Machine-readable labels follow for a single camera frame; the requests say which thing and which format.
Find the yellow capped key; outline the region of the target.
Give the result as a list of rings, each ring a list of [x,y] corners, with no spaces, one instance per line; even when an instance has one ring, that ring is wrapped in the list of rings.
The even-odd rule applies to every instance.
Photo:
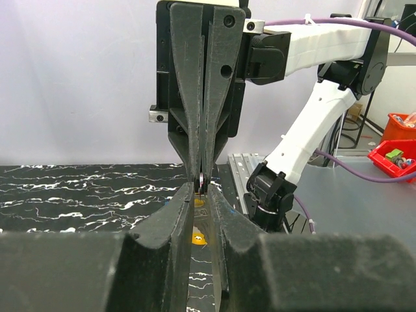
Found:
[[[205,201],[204,175],[200,173],[197,191],[194,197],[194,223],[192,230],[192,243],[198,246],[207,246],[209,242],[208,205]]]

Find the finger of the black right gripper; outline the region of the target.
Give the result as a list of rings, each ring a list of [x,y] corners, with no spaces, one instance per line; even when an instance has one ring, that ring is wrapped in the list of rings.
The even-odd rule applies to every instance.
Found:
[[[203,91],[204,35],[202,34],[203,5],[173,2],[170,13],[170,43],[177,87],[182,107],[178,102],[169,108],[169,116],[183,129],[176,130],[169,122],[168,138],[183,161],[187,179],[200,178],[200,117]]]
[[[218,122],[235,71],[245,13],[231,6],[215,6],[209,24],[201,121],[201,170],[211,180]]]

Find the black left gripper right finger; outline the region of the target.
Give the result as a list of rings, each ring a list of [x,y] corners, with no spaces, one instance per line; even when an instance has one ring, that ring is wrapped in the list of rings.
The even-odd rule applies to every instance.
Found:
[[[228,203],[214,185],[207,190],[209,244],[217,311],[278,311],[261,235],[265,232]]]

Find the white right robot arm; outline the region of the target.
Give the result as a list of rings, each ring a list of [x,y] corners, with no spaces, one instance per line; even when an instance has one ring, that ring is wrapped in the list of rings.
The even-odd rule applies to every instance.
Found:
[[[246,1],[159,1],[156,109],[190,182],[207,191],[213,166],[237,134],[247,81],[267,85],[318,67],[313,91],[278,146],[247,182],[252,222],[281,231],[302,172],[335,121],[385,73],[390,19],[332,15],[265,29]]]

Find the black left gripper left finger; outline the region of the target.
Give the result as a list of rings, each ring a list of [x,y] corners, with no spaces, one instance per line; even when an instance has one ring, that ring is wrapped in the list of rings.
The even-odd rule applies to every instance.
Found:
[[[141,221],[123,240],[107,311],[186,311],[194,185]]]

